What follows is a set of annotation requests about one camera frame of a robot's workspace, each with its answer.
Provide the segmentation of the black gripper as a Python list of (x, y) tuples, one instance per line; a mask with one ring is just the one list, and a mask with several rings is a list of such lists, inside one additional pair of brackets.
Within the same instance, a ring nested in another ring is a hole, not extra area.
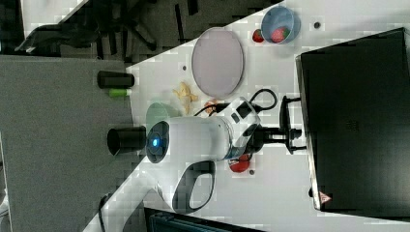
[(272, 135), (280, 135), (280, 138), (274, 138), (275, 143), (290, 143), (302, 135), (300, 129), (280, 129), (258, 126), (253, 135), (250, 137), (245, 149), (246, 154), (259, 152), (265, 144), (271, 143)]

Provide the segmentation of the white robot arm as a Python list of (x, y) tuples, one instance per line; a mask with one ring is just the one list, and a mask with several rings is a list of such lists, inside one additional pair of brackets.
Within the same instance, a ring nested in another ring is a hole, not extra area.
[(243, 154), (258, 152), (268, 143), (283, 143), (289, 152), (299, 148), (291, 141), (302, 132), (289, 123), (284, 99), (277, 128), (262, 127), (261, 106), (240, 97), (210, 117), (172, 117), (151, 127), (146, 135), (145, 157), (132, 174), (102, 201), (98, 212), (83, 232), (122, 232), (136, 207), (150, 190), (177, 214), (191, 214), (191, 196), (197, 178), (211, 176), (209, 189), (216, 180), (216, 163), (236, 160)]

